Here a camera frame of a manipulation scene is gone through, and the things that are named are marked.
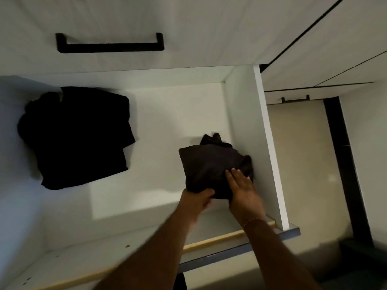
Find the drawer handle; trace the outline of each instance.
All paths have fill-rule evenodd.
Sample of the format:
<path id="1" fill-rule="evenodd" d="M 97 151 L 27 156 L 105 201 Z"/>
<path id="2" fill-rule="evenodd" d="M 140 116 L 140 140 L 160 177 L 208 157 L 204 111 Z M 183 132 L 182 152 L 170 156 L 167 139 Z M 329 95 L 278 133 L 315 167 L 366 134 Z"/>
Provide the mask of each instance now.
<path id="1" fill-rule="evenodd" d="M 284 103 L 305 102 L 305 101 L 307 101 L 307 100 L 310 100 L 309 95 L 307 95 L 306 98 L 300 98 L 300 99 L 297 99 L 297 100 L 285 100 L 284 97 L 281 98 L 281 101 L 282 101 L 283 104 L 284 104 Z"/>
<path id="2" fill-rule="evenodd" d="M 67 43 L 63 33 L 56 33 L 56 47 L 61 53 L 110 53 L 110 52 L 145 52 L 163 51 L 164 38 L 156 33 L 157 42 L 135 43 Z"/>

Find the hand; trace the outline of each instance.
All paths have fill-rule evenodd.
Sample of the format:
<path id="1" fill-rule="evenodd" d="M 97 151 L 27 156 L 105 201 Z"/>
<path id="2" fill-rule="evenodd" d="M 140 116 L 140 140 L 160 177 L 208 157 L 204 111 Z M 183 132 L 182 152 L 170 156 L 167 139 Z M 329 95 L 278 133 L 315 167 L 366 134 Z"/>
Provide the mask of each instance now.
<path id="1" fill-rule="evenodd" d="M 183 190 L 176 213 L 185 218 L 190 227 L 196 224 L 199 215 L 211 204 L 215 190 L 207 188 L 199 193 L 193 193 L 187 189 Z"/>
<path id="2" fill-rule="evenodd" d="M 228 185 L 233 192 L 233 199 L 229 208 L 235 219 L 244 227 L 251 219 L 266 220 L 264 205 L 260 196 L 255 192 L 253 182 L 245 177 L 240 170 L 234 168 L 226 170 Z"/>

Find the black fabric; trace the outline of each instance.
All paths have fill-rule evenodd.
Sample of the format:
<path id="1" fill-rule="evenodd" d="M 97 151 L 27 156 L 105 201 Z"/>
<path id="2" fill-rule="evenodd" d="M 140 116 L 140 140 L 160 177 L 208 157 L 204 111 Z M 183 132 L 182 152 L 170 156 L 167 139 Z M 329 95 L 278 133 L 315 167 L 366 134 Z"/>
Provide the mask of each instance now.
<path id="1" fill-rule="evenodd" d="M 205 134 L 200 145 L 179 149 L 186 176 L 185 185 L 189 191 L 198 193 L 206 188 L 213 188 L 213 198 L 232 199 L 225 170 L 240 169 L 253 179 L 253 167 L 250 156 L 242 156 L 224 143 L 218 133 L 213 137 Z"/>
<path id="2" fill-rule="evenodd" d="M 123 148 L 135 142 L 129 100 L 95 88 L 62 87 L 27 104 L 17 129 L 36 154 L 42 185 L 73 187 L 128 170 Z"/>
<path id="3" fill-rule="evenodd" d="M 185 283 L 185 277 L 183 273 L 176 275 L 175 283 L 173 284 L 173 290 L 187 290 L 187 284 Z"/>

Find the left hand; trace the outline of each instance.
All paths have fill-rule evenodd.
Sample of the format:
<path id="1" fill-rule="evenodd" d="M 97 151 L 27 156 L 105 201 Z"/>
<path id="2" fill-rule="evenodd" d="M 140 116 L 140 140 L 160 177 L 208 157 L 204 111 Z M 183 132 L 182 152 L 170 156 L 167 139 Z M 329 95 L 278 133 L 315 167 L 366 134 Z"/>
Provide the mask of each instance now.
<path id="1" fill-rule="evenodd" d="M 215 190 L 207 188 L 199 193 L 183 190 L 176 213 L 185 218 L 190 227 L 196 224 L 199 215 L 211 204 Z"/>

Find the floor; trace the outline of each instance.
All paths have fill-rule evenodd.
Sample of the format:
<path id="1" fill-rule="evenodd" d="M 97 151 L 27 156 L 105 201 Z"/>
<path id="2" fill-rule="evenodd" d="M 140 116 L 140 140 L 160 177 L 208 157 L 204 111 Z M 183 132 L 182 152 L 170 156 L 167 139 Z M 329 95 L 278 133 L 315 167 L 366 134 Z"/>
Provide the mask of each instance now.
<path id="1" fill-rule="evenodd" d="M 351 236 L 331 135 L 321 100 L 268 106 L 289 221 L 301 236 L 285 241 L 317 278 L 340 260 Z M 263 288 L 252 252 L 185 273 L 189 289 Z"/>

